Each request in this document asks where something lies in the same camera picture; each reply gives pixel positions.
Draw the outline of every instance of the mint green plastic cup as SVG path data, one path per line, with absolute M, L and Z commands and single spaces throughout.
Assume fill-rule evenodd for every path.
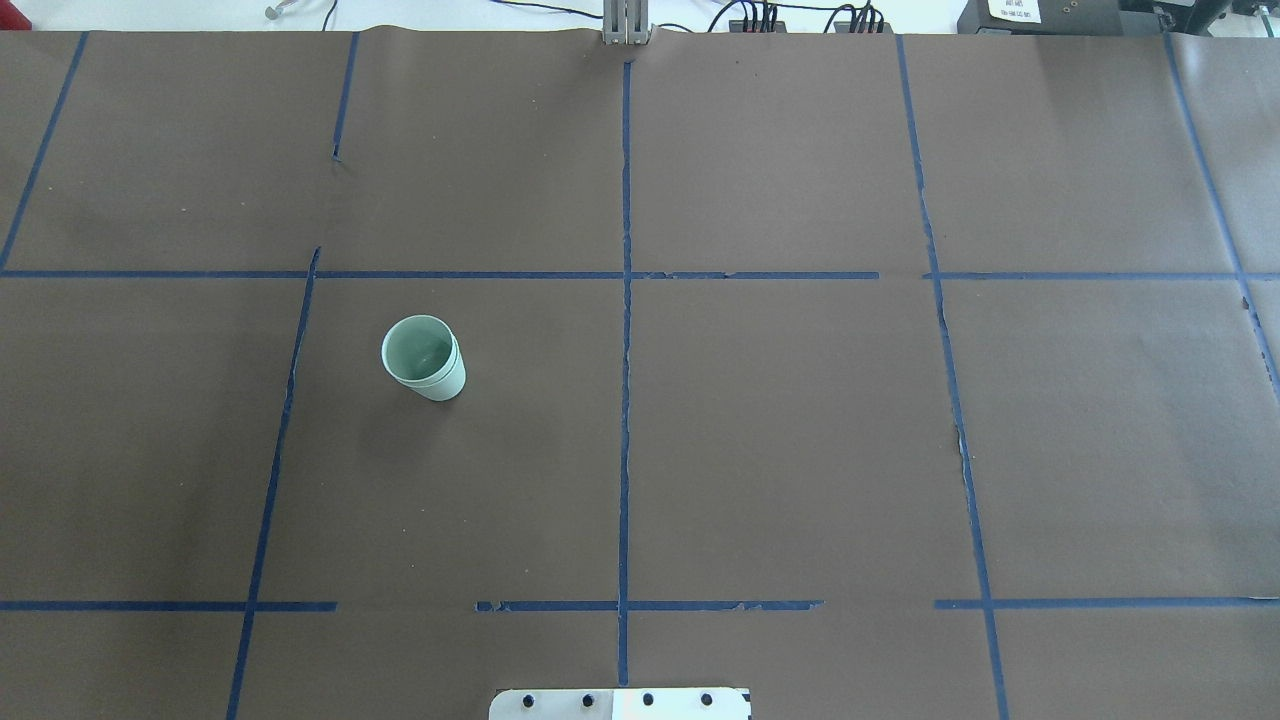
M 383 338 L 383 368 L 396 382 L 428 400 L 451 400 L 467 382 L 458 338 L 444 320 L 412 315 Z

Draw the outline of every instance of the white plate with holes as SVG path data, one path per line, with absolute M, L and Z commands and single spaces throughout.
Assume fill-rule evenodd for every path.
M 489 720 L 750 720 L 751 692 L 739 688 L 503 691 Z

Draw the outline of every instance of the blue tape line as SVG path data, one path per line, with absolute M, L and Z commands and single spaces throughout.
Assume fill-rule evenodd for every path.
M 787 272 L 750 272 L 750 273 L 717 273 L 713 270 L 692 270 L 663 273 L 650 270 L 632 273 L 637 281 L 877 281 L 879 273 L 874 272 L 847 272 L 847 273 L 787 273 Z
M 333 126 L 333 159 L 338 158 L 338 149 L 342 147 L 342 127 L 347 122 L 347 99 L 351 97 L 351 76 L 356 72 L 356 49 L 360 47 L 360 32 L 351 33 L 351 50 L 347 51 L 347 76 L 342 81 L 342 99 L 338 100 L 338 122 Z
M 1262 320 L 1258 318 L 1258 304 L 1253 301 L 1253 292 L 1245 279 L 1244 265 L 1240 263 L 1240 254 L 1235 247 L 1235 237 L 1226 223 L 1226 213 L 1222 211 L 1222 200 L 1217 195 L 1217 184 L 1213 174 L 1208 170 L 1208 160 L 1204 159 L 1204 149 L 1201 146 L 1199 132 L 1196 129 L 1196 120 L 1192 119 L 1190 106 L 1187 104 L 1187 94 L 1183 91 L 1183 76 L 1178 69 L 1178 58 L 1174 53 L 1174 40 L 1165 33 L 1165 55 L 1169 56 L 1169 72 L 1174 78 L 1174 94 L 1178 96 L 1178 108 L 1183 113 L 1183 122 L 1187 123 L 1187 135 L 1192 141 L 1192 150 L 1196 152 L 1196 163 L 1199 165 L 1201 176 L 1204 178 L 1204 187 L 1208 188 L 1210 201 L 1213 205 L 1213 215 L 1217 218 L 1217 227 L 1222 231 L 1222 242 L 1226 245 L 1226 254 L 1231 258 L 1231 269 L 1235 270 L 1236 283 L 1240 295 L 1244 297 L 1249 314 L 1249 323 L 1253 325 L 1253 337 L 1258 342 L 1258 351 L 1262 352 L 1262 363 L 1266 365 L 1271 392 L 1280 402 L 1280 375 L 1276 374 L 1275 355 L 1271 354 L 1271 343 L 1267 342 L 1267 333 L 1262 329 Z
M 991 606 L 991 579 L 987 575 L 987 551 L 982 541 L 982 520 L 978 515 L 978 493 L 973 484 L 973 466 L 969 461 L 969 436 L 964 425 L 964 409 L 960 405 L 960 383 L 956 379 L 955 356 L 951 351 L 951 331 L 942 296 L 941 268 L 938 251 L 933 238 L 933 222 L 924 201 L 924 161 L 920 156 L 920 138 L 915 127 L 915 106 L 911 102 L 911 82 L 906 68 L 906 47 L 902 36 L 896 35 L 897 64 L 902 76 L 902 102 L 906 106 L 906 128 L 911 138 L 911 159 L 915 168 L 915 187 L 920 197 L 920 220 L 924 223 L 924 237 L 929 251 L 929 270 L 933 277 L 933 300 L 938 316 L 938 332 L 942 337 L 942 357 L 947 369 L 947 389 L 951 393 L 951 415 L 955 420 L 956 438 L 960 448 L 960 468 L 964 475 L 965 501 L 969 510 L 969 534 L 973 538 L 973 557 L 978 568 L 978 587 L 982 592 L 983 619 L 987 625 L 987 653 L 991 657 L 991 676 L 996 689 L 996 708 L 1001 720 L 1009 720 L 1009 700 L 1005 694 L 1005 670 L 1000 659 L 1000 638 L 996 633 L 996 612 Z
M 476 612 L 617 612 L 616 600 L 504 600 L 477 602 Z
M 1275 607 L 1280 600 L 1253 597 L 1033 597 L 992 600 L 996 610 L 1107 610 L 1143 607 Z M 980 600 L 937 600 L 934 610 L 982 610 Z
M 280 464 L 284 455 L 284 437 L 289 432 L 289 415 L 293 411 L 293 388 L 297 383 L 298 354 L 302 351 L 302 338 L 307 333 L 307 319 L 311 314 L 311 291 L 316 284 L 316 264 L 320 261 L 320 249 L 311 254 L 311 266 L 307 269 L 307 287 L 302 292 L 302 310 L 298 313 L 298 329 L 293 336 L 293 356 L 289 360 L 289 375 L 284 386 L 284 407 L 280 410 L 280 429 L 275 433 L 275 454 L 271 457 L 271 475 L 266 483 L 266 502 L 262 505 L 262 525 L 257 533 L 257 550 L 253 553 L 253 573 L 248 582 L 248 600 L 244 603 L 244 621 L 241 626 L 239 650 L 236 653 L 236 671 L 232 675 L 230 700 L 227 703 L 227 720 L 234 720 L 239 710 L 239 693 L 244 683 L 244 662 L 248 659 L 250 639 L 253 637 L 253 615 L 257 611 L 257 593 L 262 584 L 262 565 L 266 564 L 266 541 L 271 534 L 271 515 L 275 512 L 275 492 L 280 482 Z
M 337 612 L 337 602 L 262 602 L 259 612 Z M 243 602 L 151 600 L 5 600 L 0 612 L 243 612 Z
M 40 147 L 36 150 L 36 159 L 31 164 L 31 172 L 27 173 L 27 184 L 22 188 L 22 195 L 18 197 L 18 208 L 13 211 L 13 220 L 9 223 L 9 234 L 4 238 L 4 249 L 0 249 L 0 270 L 4 269 L 5 264 L 9 261 L 9 254 L 13 252 L 13 243 L 18 240 L 18 228 L 22 225 L 22 217 L 27 213 L 27 202 L 31 201 L 31 193 L 36 188 L 36 178 L 40 176 L 40 167 L 45 164 L 45 154 L 49 152 L 49 142 L 54 138 L 54 128 L 58 127 L 58 118 L 63 114 L 63 105 L 67 104 L 67 95 L 72 90 L 72 79 L 76 77 L 76 70 L 79 68 L 81 58 L 84 56 L 84 44 L 88 42 L 88 32 L 82 32 L 79 41 L 76 44 L 76 53 L 72 54 L 72 63 L 67 68 L 67 77 L 63 78 L 63 88 L 58 92 L 58 101 L 54 102 L 54 111 L 49 114 L 49 124 L 45 126 L 45 136 L 40 138 Z
M 3 270 L 5 278 L 302 279 L 303 270 Z
M 933 279 L 925 273 L 924 279 Z M 938 273 L 943 281 L 1234 281 L 1231 273 Z
M 822 607 L 822 600 L 634 600 L 628 612 L 805 612 Z M 477 602 L 476 612 L 616 612 L 613 600 L 506 600 Z
M 321 279 L 492 279 L 492 281 L 620 281 L 611 270 L 323 270 Z
M 627 687 L 631 555 L 631 60 L 622 64 L 622 414 L 618 468 L 618 687 Z

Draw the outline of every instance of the light green cup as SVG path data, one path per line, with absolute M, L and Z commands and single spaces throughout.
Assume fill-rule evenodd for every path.
M 449 400 L 467 382 L 458 338 L 449 325 L 431 315 L 404 318 L 387 331 L 383 368 L 396 382 L 428 400 Z

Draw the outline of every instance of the metal bracket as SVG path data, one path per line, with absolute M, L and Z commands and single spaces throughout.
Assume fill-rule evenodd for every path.
M 751 693 L 736 688 L 503 691 L 489 720 L 750 720 Z
M 645 45 L 653 35 L 649 0 L 604 0 L 604 44 Z

